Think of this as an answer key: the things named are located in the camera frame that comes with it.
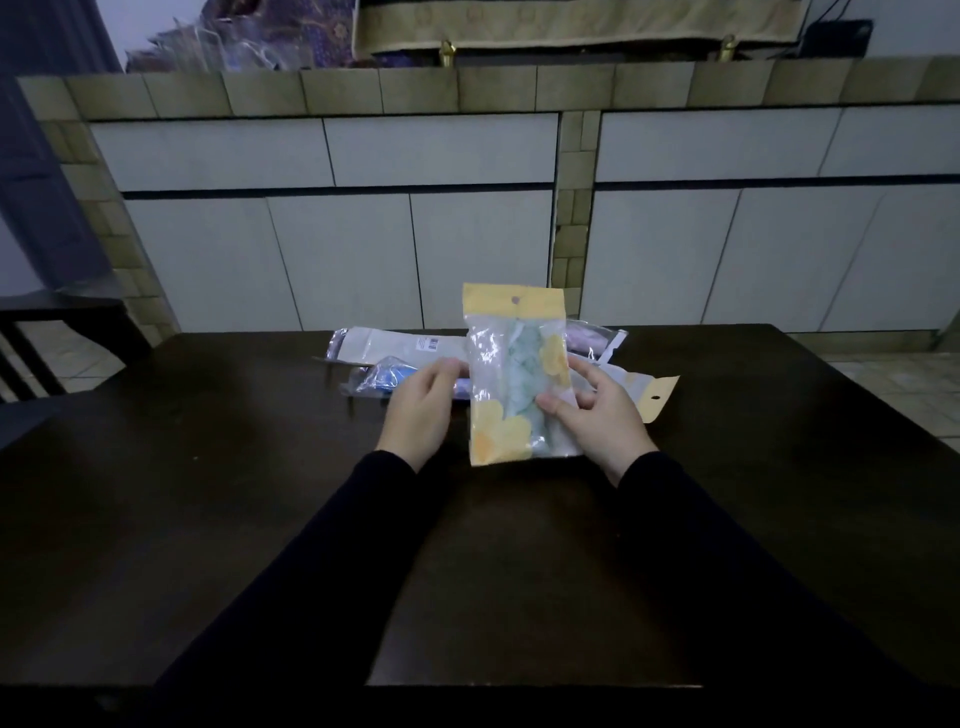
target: person's left hand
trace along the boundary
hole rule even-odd
[[[376,449],[392,452],[419,473],[444,441],[453,385],[467,375],[466,362],[438,359],[404,379],[390,397]]]

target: hand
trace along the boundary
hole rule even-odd
[[[453,385],[467,375],[466,362],[438,359],[404,379],[390,397],[376,449],[392,452],[419,473],[444,441]]]
[[[582,375],[596,392],[577,392],[577,409],[554,395],[537,395],[537,405],[566,425],[584,453],[599,465],[614,487],[633,462],[657,450],[647,434],[627,390],[597,367],[568,356],[570,369]]]

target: white sticker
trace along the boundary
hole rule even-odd
[[[418,352],[435,352],[439,346],[440,346],[440,339],[433,338],[432,336],[417,337]]]

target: dark wooden table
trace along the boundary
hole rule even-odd
[[[0,452],[0,682],[153,681],[376,441],[325,333],[182,335]],[[636,328],[681,375],[651,432],[803,582],[960,685],[960,456],[775,329]],[[583,458],[471,469],[373,683],[692,684],[684,630],[618,555]]]

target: white cabinet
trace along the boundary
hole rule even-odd
[[[598,182],[816,177],[840,109],[605,113]]]
[[[410,196],[423,324],[461,328],[465,282],[546,285],[552,193]]]
[[[123,192],[333,184],[321,119],[123,122],[90,128]]]
[[[405,194],[270,198],[303,328],[421,328]]]
[[[300,329],[266,200],[127,208],[184,331]]]
[[[960,185],[888,187],[823,329],[945,327],[958,280]]]
[[[738,194],[597,192],[581,317],[618,326],[699,324]]]
[[[773,324],[783,331],[816,331],[883,189],[745,189],[704,323]]]
[[[822,177],[960,173],[960,106],[844,109]]]
[[[552,182],[557,114],[326,119],[340,187]]]

